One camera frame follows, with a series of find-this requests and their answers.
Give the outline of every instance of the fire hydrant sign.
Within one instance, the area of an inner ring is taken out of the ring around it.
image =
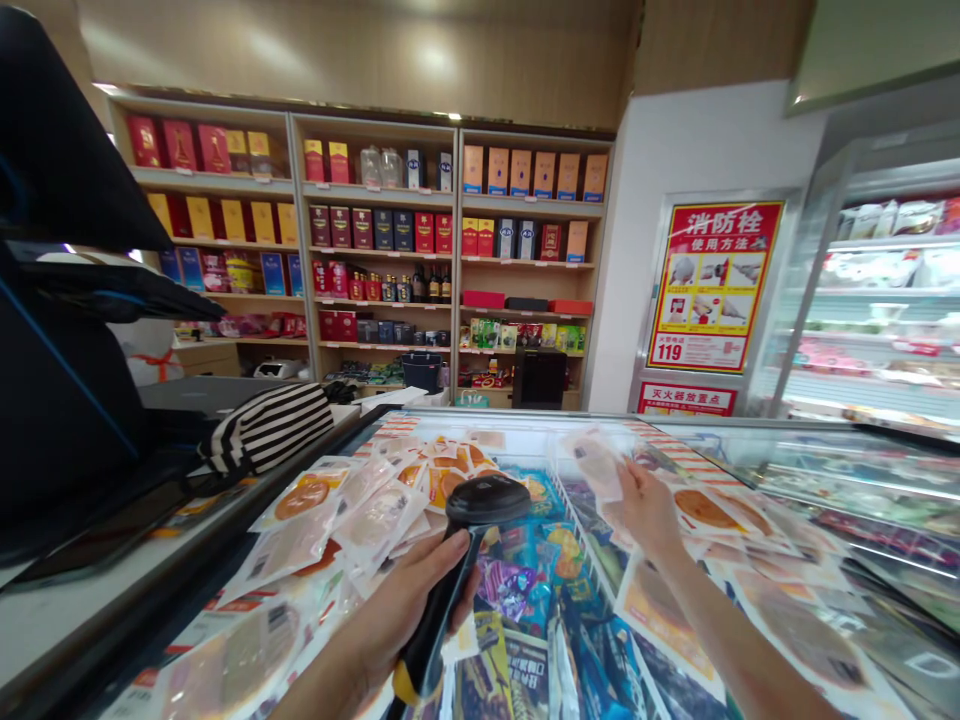
[[[637,412],[645,415],[718,415],[730,417],[737,393],[733,390],[643,383]]]
[[[647,366],[743,373],[783,202],[673,208]]]

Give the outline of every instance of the person's arm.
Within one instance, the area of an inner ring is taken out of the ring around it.
[[[744,717],[839,720],[834,707],[687,554],[670,490],[634,463],[617,470],[627,529],[667,583]]]
[[[404,555],[297,678],[270,720],[350,720],[357,715],[393,671],[400,650],[417,629],[427,594],[470,544],[465,530],[442,540],[440,535],[429,538]],[[480,573],[474,568],[450,621],[451,632],[473,609],[479,584]]]

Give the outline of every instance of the smartphone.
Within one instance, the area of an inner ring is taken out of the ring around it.
[[[17,575],[11,590],[33,590],[77,580],[119,560],[190,498],[178,482],[165,482]]]

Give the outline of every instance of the black and white striped bag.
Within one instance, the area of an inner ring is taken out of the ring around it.
[[[218,476],[193,488],[210,496],[292,457],[333,427],[330,403],[318,383],[291,383],[257,393],[224,418],[197,452]]]

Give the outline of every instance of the white wall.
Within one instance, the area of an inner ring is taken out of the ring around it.
[[[787,83],[632,98],[617,135],[586,408],[627,412],[633,363],[659,268],[663,196],[806,188],[826,116],[783,118]]]

